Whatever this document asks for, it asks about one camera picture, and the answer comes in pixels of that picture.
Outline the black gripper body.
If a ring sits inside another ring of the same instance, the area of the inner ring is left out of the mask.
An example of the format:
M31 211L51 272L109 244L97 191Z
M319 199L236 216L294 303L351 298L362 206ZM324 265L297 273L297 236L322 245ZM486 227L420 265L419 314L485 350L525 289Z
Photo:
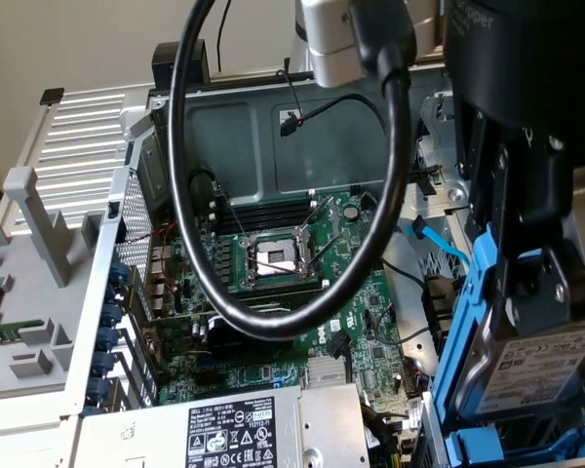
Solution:
M444 53L462 164L480 153L484 122L554 137L585 165L585 1L449 1Z

